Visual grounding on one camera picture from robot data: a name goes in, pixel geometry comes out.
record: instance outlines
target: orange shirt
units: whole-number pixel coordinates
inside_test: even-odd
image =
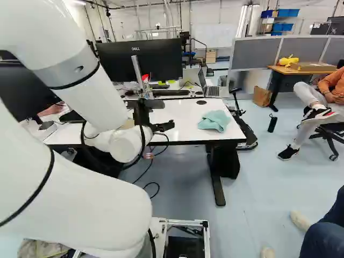
[[[318,88],[321,93],[327,91],[329,87],[335,86],[332,94],[344,94],[344,67],[338,69],[334,73],[327,75],[318,83]]]

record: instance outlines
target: white robotic arm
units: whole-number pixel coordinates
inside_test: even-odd
[[[127,120],[126,107],[62,0],[3,0],[0,35],[0,49],[89,122],[87,138],[101,133],[91,145],[121,162],[140,152],[138,127],[111,131]],[[2,102],[0,117],[0,232],[101,258],[136,257],[152,217],[146,192],[68,162],[33,139]],[[152,131],[143,128],[148,143]]]

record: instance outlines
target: paper bag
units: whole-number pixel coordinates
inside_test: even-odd
[[[253,92],[253,102],[261,107],[268,106],[270,103],[271,94],[271,91],[255,86]]]

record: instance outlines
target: desk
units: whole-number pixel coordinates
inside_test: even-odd
[[[213,83],[211,82],[210,79],[205,79],[206,81],[206,84],[208,86],[213,86]],[[181,86],[179,84],[179,81],[176,81],[175,83],[172,83],[170,84],[170,87],[166,90],[180,90],[181,89]],[[185,86],[184,88],[182,88],[181,90],[188,90],[188,86]],[[190,89],[190,91],[202,91],[203,92],[203,89],[201,86],[196,86],[196,85],[193,85],[192,88]],[[125,90],[119,90],[119,94],[120,95],[124,95],[125,93]],[[204,95],[196,95],[195,97],[191,97],[191,95],[184,95],[184,96],[180,96],[180,95],[174,95],[174,96],[159,96],[155,99],[181,99],[181,98],[204,98]],[[127,101],[130,101],[130,100],[135,100],[135,99],[138,99],[138,97],[127,97],[125,96],[123,98],[123,100],[127,100]]]
[[[154,135],[150,141],[150,146],[165,145],[200,145],[204,144],[213,149],[215,146],[225,146],[225,148],[235,148],[238,143],[246,142],[246,137],[239,125],[228,111],[222,99],[204,98],[207,101],[205,105],[198,105],[199,99],[175,99],[166,100],[164,109],[156,109],[149,114],[150,122],[164,123],[173,119],[175,127],[166,131],[169,141],[162,135]],[[211,110],[223,110],[228,117],[231,118],[224,133],[215,130],[200,130],[197,128],[198,122],[202,115]],[[69,146],[80,147],[81,124],[63,124],[58,125],[58,130],[51,134],[44,143],[50,146]],[[216,160],[214,155],[209,154],[209,164],[212,160]],[[220,181],[220,176],[216,175],[216,171],[210,169],[212,185],[214,189],[216,203],[219,206],[225,205],[225,197]]]
[[[288,75],[314,75],[314,74],[331,74],[333,71],[298,71],[295,69],[292,69],[290,67],[284,67],[284,66],[268,66],[269,69],[273,71],[273,77],[272,81],[275,81],[274,88],[273,88],[273,94],[270,99],[269,107],[275,111],[278,112],[277,107],[275,106],[275,100],[278,95],[278,92],[280,91],[282,81],[285,79]]]

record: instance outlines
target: light blue cloth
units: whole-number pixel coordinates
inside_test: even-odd
[[[230,120],[223,110],[213,110],[202,116],[202,121],[198,123],[198,129],[216,129],[223,133]]]

